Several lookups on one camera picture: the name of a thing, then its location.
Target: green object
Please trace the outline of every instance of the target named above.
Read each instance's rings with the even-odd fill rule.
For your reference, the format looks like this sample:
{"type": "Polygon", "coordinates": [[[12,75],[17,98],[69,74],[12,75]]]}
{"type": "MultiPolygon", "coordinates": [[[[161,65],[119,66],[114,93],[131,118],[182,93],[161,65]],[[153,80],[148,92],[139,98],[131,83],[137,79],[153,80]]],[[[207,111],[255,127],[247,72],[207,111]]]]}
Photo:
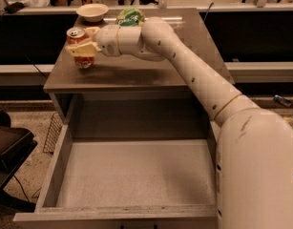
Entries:
{"type": "Polygon", "coordinates": [[[115,23],[121,27],[141,27],[143,22],[145,22],[145,14],[137,8],[123,10],[115,21],[115,23]]]}

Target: black chair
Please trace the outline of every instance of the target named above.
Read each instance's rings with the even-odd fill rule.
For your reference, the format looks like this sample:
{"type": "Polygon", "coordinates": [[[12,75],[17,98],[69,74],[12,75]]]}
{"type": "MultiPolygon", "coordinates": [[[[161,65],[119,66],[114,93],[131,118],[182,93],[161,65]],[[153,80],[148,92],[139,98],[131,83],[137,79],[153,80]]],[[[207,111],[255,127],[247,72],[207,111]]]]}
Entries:
{"type": "Polygon", "coordinates": [[[22,211],[33,211],[35,204],[13,198],[4,187],[24,163],[37,142],[33,133],[25,128],[12,128],[10,116],[0,111],[0,204],[22,211]]]}

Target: floor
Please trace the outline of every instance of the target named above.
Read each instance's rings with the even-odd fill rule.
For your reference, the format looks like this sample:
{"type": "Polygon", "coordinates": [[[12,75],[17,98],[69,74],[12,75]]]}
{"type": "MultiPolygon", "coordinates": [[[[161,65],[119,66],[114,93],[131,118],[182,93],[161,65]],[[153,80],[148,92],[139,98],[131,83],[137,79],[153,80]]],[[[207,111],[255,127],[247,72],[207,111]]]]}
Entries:
{"type": "MultiPolygon", "coordinates": [[[[38,142],[15,174],[29,201],[36,202],[52,158],[50,150],[53,146],[48,141],[51,141],[52,135],[57,133],[57,130],[52,128],[52,124],[57,119],[60,126],[60,119],[51,101],[0,102],[1,109],[10,115],[12,127],[29,129],[34,134],[34,140],[38,142]]],[[[4,191],[15,198],[27,200],[15,178],[10,180],[4,191]]],[[[12,222],[15,212],[0,206],[0,229],[20,228],[12,222]]]]}

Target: can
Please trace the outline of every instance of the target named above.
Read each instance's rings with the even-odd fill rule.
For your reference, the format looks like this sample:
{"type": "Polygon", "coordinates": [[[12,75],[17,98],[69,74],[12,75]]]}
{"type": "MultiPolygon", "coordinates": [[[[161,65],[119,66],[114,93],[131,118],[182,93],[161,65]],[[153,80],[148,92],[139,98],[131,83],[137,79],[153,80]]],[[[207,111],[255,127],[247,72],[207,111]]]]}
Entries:
{"type": "MultiPolygon", "coordinates": [[[[81,27],[73,27],[67,30],[67,42],[69,44],[78,44],[90,36],[81,27]]],[[[94,57],[74,57],[75,65],[78,68],[86,69],[93,65],[94,57]]]]}

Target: cabinet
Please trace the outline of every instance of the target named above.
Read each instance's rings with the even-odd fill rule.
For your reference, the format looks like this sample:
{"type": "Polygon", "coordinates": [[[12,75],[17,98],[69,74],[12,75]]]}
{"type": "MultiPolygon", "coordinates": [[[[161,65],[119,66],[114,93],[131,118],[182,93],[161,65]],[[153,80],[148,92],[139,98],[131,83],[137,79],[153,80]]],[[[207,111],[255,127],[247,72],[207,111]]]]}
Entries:
{"type": "MultiPolygon", "coordinates": [[[[114,23],[120,10],[104,22],[114,23]]],[[[146,10],[230,77],[194,9],[146,10]]],[[[77,26],[89,26],[82,18],[77,26]]],[[[100,54],[79,70],[63,50],[45,85],[63,128],[24,228],[216,228],[215,139],[167,61],[100,54]]]]}

